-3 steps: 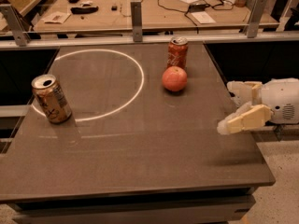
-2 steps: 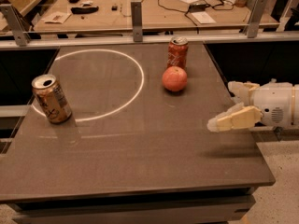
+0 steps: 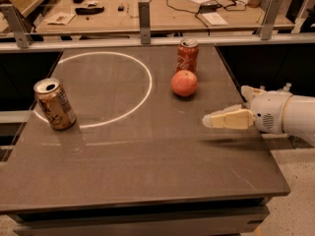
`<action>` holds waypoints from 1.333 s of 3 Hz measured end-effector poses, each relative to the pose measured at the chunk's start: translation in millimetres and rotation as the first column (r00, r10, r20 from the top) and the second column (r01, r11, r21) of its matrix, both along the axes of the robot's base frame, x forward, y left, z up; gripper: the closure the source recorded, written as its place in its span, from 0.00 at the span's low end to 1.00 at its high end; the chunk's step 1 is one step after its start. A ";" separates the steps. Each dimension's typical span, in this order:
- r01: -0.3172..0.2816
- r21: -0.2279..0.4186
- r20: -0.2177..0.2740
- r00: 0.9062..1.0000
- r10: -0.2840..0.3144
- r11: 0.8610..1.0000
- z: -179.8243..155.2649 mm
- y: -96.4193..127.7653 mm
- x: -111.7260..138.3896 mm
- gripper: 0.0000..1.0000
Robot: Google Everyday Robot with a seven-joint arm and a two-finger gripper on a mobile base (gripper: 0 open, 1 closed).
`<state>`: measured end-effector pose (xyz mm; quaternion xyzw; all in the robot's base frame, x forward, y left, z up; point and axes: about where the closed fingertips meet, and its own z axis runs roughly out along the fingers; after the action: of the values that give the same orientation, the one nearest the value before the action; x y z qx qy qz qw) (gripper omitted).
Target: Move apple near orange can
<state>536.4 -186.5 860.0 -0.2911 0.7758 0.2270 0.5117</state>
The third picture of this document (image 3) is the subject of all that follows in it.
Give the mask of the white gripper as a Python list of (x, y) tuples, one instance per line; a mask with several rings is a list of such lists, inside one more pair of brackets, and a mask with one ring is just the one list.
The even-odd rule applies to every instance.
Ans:
[(217, 111), (203, 117), (202, 123), (211, 129), (246, 130), (254, 125), (265, 133), (283, 132), (284, 109), (292, 93), (284, 91), (265, 91), (263, 88), (241, 87), (241, 95), (250, 103), (250, 110), (237, 109)]

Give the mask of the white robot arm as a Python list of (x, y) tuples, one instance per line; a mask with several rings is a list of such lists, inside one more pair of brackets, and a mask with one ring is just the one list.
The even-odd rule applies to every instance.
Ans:
[(290, 83), (269, 91), (242, 86), (246, 102), (205, 115), (203, 125), (234, 130), (255, 126), (265, 133), (299, 137), (315, 147), (315, 97), (295, 95), (290, 88)]

